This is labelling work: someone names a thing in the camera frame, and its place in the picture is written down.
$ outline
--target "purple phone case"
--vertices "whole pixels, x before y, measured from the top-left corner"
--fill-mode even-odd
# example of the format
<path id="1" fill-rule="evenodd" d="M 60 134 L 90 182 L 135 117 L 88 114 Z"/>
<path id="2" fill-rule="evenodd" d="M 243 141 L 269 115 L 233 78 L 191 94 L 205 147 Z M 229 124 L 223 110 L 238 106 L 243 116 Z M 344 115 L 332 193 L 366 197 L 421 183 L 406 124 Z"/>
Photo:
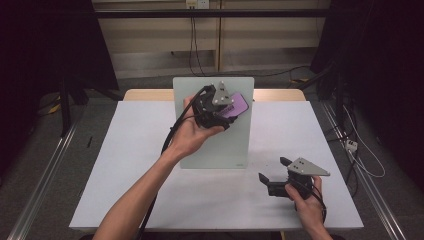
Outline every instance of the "purple phone case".
<path id="1" fill-rule="evenodd" d="M 249 105 L 247 104 L 246 100 L 244 100 L 241 93 L 236 92 L 231 96 L 231 98 L 234 100 L 234 103 L 219 112 L 221 117 L 236 117 L 249 109 Z"/>

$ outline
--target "white table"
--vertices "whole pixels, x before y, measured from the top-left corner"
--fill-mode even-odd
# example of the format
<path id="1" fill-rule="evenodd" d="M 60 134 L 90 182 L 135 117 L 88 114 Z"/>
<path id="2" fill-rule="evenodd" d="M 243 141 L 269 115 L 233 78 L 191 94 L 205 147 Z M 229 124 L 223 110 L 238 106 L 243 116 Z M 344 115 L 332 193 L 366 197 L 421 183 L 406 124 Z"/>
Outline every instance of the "white table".
<path id="1" fill-rule="evenodd" d="M 146 117 L 150 114 L 157 117 Z M 99 226 L 113 203 L 158 158 L 174 120 L 173 102 L 119 103 L 71 228 L 90 231 Z M 304 157 L 331 172 L 330 177 L 323 177 L 326 227 L 363 227 L 309 102 L 255 102 L 250 136 L 246 169 L 176 166 L 158 194 L 147 231 L 301 228 L 293 203 L 268 196 L 258 180 L 258 172 L 272 181 L 285 180 L 281 156 Z"/>

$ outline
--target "human arm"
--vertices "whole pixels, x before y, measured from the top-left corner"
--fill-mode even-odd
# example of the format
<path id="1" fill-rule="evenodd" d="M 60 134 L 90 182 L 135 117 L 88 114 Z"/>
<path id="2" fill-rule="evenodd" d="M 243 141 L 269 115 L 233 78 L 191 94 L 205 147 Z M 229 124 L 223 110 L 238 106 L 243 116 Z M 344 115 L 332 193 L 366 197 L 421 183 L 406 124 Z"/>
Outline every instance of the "human arm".
<path id="1" fill-rule="evenodd" d="M 322 180 L 318 176 L 314 176 L 313 179 L 315 186 L 314 192 L 320 194 L 322 192 Z M 309 236 L 313 240 L 332 239 L 324 227 L 321 203 L 313 196 L 304 200 L 291 184 L 287 184 L 285 189 L 290 198 L 295 202 L 300 221 Z"/>
<path id="2" fill-rule="evenodd" d="M 184 99 L 184 106 L 187 106 L 190 100 Z M 187 111 L 185 116 L 193 116 L 192 109 Z M 223 127 L 200 128 L 194 118 L 184 120 L 159 159 L 112 206 L 97 229 L 94 239 L 131 239 L 175 165 L 196 152 L 207 138 L 222 131 Z"/>

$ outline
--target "human hand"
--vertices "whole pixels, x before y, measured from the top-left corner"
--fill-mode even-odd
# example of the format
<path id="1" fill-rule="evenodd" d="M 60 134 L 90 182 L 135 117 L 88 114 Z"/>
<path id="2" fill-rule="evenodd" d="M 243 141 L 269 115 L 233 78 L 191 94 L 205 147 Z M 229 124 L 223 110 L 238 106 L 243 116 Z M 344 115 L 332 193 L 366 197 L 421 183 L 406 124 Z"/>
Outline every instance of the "human hand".
<path id="1" fill-rule="evenodd" d="M 192 98 L 193 96 L 184 99 L 184 109 L 188 106 Z M 192 108 L 187 111 L 183 119 L 185 120 L 176 131 L 169 146 L 181 158 L 193 154 L 199 150 L 206 139 L 224 131 L 224 127 L 222 126 L 207 129 L 199 127 L 194 119 Z"/>
<path id="2" fill-rule="evenodd" d="M 313 176 L 312 178 L 314 179 L 315 186 L 313 191 L 320 196 L 322 192 L 322 180 L 318 176 Z M 286 184 L 285 189 L 290 199 L 296 204 L 297 213 L 303 228 L 309 233 L 312 239 L 332 239 L 324 227 L 321 203 L 314 196 L 310 196 L 304 200 L 291 184 Z"/>

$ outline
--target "white board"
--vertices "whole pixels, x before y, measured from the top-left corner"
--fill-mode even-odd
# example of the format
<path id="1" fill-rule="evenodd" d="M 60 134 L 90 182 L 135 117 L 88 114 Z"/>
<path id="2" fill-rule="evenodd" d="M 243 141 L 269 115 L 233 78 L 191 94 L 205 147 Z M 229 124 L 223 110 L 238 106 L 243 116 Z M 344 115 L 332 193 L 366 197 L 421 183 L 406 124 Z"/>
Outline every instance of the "white board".
<path id="1" fill-rule="evenodd" d="M 174 78 L 175 113 L 183 112 L 183 100 L 196 94 L 202 87 L 223 81 L 228 93 L 240 92 L 252 106 L 254 79 L 251 77 L 180 77 Z M 199 151 L 183 159 L 181 168 L 246 168 L 249 149 L 252 108 L 240 115 L 224 133 L 207 141 Z"/>

